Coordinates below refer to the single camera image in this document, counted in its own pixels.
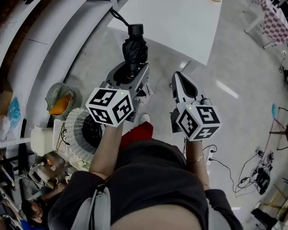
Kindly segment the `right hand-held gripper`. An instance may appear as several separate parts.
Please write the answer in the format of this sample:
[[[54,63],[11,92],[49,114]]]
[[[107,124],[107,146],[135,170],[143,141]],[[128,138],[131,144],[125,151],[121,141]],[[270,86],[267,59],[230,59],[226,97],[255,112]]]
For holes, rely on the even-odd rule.
[[[183,133],[188,141],[211,138],[221,128],[216,106],[181,72],[174,72],[171,81],[176,108],[170,113],[173,133]]]

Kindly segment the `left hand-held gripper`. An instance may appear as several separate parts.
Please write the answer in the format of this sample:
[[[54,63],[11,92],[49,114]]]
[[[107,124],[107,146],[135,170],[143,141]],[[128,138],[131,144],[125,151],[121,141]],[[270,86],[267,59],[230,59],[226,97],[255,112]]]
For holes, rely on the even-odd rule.
[[[124,121],[134,122],[141,105],[151,95],[147,82],[149,64],[141,64],[131,84],[125,61],[117,65],[99,88],[94,88],[85,106],[95,122],[118,127]]]

